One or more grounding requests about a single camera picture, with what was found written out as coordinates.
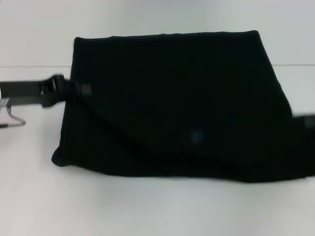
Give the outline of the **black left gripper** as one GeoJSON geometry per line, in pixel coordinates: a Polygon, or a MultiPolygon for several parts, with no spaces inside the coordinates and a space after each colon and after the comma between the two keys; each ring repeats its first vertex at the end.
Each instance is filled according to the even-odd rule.
{"type": "Polygon", "coordinates": [[[90,84],[66,80],[63,75],[54,75],[41,81],[13,81],[0,83],[0,107],[41,105],[48,108],[66,97],[89,97],[90,84]]]}

